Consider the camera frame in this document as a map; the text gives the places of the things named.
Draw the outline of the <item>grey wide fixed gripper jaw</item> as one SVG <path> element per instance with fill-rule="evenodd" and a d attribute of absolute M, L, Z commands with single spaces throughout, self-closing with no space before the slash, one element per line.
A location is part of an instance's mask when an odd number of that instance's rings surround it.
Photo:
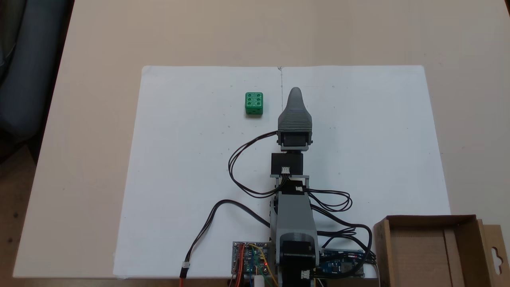
<path fill-rule="evenodd" d="M 289 92 L 286 106 L 284 107 L 280 116 L 289 116 L 290 114 L 298 114 L 300 116 L 311 117 L 304 104 L 301 89 L 293 87 Z"/>

